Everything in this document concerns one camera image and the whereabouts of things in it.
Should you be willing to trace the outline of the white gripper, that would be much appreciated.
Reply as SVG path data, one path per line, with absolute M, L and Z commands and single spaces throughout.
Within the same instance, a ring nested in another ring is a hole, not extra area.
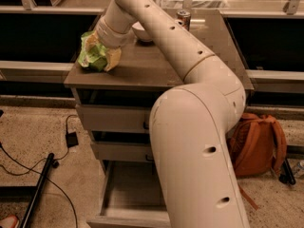
M 104 71 L 110 71 L 121 60 L 120 47 L 126 44 L 128 33 L 133 25 L 132 17 L 103 16 L 97 23 L 95 31 L 83 34 L 83 50 L 85 52 L 100 52 L 100 42 L 107 48 L 107 61 Z

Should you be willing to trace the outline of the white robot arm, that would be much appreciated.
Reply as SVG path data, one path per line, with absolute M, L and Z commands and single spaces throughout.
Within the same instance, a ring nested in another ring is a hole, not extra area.
M 226 145 L 246 94 L 238 76 L 154 0 L 111 0 L 96 26 L 107 48 L 139 22 L 182 84 L 154 103 L 149 133 L 172 228 L 250 228 Z

